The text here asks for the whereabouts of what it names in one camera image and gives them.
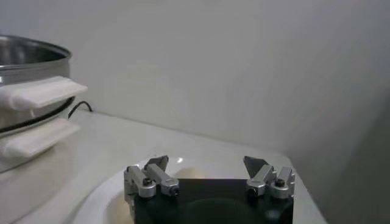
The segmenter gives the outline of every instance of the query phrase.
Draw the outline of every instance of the black cable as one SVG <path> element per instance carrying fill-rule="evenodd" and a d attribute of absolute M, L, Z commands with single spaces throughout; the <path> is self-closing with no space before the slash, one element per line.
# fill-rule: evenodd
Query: black cable
<path fill-rule="evenodd" d="M 36 124 L 38 122 L 44 121 L 46 119 L 49 119 L 50 117 L 56 116 L 59 113 L 61 113 L 63 110 L 67 109 L 67 107 L 70 106 L 73 103 L 73 101 L 74 101 L 74 97 L 69 98 L 66 100 L 66 102 L 63 105 L 59 106 L 57 109 L 49 112 L 48 114 L 42 115 L 40 117 L 36 117 L 36 118 L 28 120 L 28 121 L 24 121 L 24 122 L 19 123 L 19 124 L 12 125 L 9 127 L 0 128 L 0 133 L 5 133 L 8 131 L 16 130 L 18 128 L 30 126 L 30 125 Z"/>
<path fill-rule="evenodd" d="M 89 109 L 90 112 L 93 112 L 93 110 L 92 110 L 92 108 L 91 108 L 91 105 L 90 105 L 87 101 L 81 101 L 81 102 L 79 102 L 78 104 L 76 104 L 76 106 L 74 106 L 74 107 L 72 108 L 72 110 L 69 112 L 69 114 L 68 114 L 68 119 L 71 118 L 72 114 L 73 114 L 73 113 L 77 110 L 77 108 L 78 108 L 81 104 L 83 104 L 83 103 L 88 107 L 88 109 Z"/>

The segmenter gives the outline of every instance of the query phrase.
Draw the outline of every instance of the pot rim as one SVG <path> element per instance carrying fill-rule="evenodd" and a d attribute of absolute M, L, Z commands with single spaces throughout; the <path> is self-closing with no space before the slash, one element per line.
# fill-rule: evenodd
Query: pot rim
<path fill-rule="evenodd" d="M 42 47 L 49 51 L 53 51 L 57 54 L 63 56 L 63 58 L 52 61 L 43 61 L 38 63 L 28 63 L 28 64 L 15 64 L 15 65 L 0 65 L 0 72 L 9 71 L 15 69 L 36 69 L 36 68 L 47 68 L 51 66 L 57 66 L 62 63 L 67 63 L 69 59 L 72 57 L 72 53 L 64 47 L 60 47 L 55 44 L 51 44 L 45 41 L 33 40 L 26 37 L 19 37 L 14 35 L 0 35 L 0 40 L 16 40 L 16 41 L 24 41 L 36 47 Z"/>

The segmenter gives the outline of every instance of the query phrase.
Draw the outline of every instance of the bolt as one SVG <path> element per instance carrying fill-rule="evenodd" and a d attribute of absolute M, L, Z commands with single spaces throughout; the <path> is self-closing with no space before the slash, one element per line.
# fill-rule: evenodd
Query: bolt
<path fill-rule="evenodd" d="M 145 178 L 145 179 L 142 181 L 142 185 L 143 185 L 143 186 L 148 186 L 148 185 L 150 185 L 150 184 L 152 184 L 152 180 L 151 180 L 149 177 Z"/>
<path fill-rule="evenodd" d="M 282 179 L 277 179 L 275 180 L 275 186 L 277 187 L 284 187 L 285 186 L 285 181 Z"/>
<path fill-rule="evenodd" d="M 169 193 L 171 194 L 171 196 L 177 197 L 180 194 L 180 190 L 178 188 L 174 187 L 174 188 L 171 188 L 171 190 L 169 190 Z"/>
<path fill-rule="evenodd" d="M 253 188 L 249 188 L 247 191 L 247 195 L 249 198 L 256 198 L 257 197 L 257 190 Z"/>

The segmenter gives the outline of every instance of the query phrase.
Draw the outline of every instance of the metal bracket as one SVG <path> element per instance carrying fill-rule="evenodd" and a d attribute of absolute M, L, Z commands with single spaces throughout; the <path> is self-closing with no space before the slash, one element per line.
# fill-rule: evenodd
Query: metal bracket
<path fill-rule="evenodd" d="M 149 164 L 145 171 L 147 176 L 161 186 L 162 194 L 174 197 L 179 195 L 180 191 L 178 179 L 170 177 L 156 164 Z"/>
<path fill-rule="evenodd" d="M 278 199 L 286 199 L 294 196 L 295 174 L 292 168 L 283 167 L 278 178 L 271 183 L 271 196 Z"/>
<path fill-rule="evenodd" d="M 156 183 L 145 176 L 138 166 L 129 166 L 124 171 L 125 199 L 137 194 L 142 198 L 156 195 Z"/>
<path fill-rule="evenodd" d="M 276 179 L 276 171 L 273 166 L 263 165 L 257 174 L 246 181 L 246 192 L 251 198 L 264 195 L 267 184 Z"/>

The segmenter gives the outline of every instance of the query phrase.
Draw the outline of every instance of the white pot handle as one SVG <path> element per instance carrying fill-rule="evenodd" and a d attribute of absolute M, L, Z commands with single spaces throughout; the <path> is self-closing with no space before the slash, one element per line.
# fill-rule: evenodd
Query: white pot handle
<path fill-rule="evenodd" d="M 83 93 L 87 89 L 86 86 L 62 76 L 6 85 L 0 87 L 0 107 L 18 111 L 41 108 Z"/>
<path fill-rule="evenodd" d="M 0 157 L 5 159 L 31 158 L 77 130 L 79 130 L 78 125 L 64 118 L 56 118 L 31 130 L 1 139 Z"/>

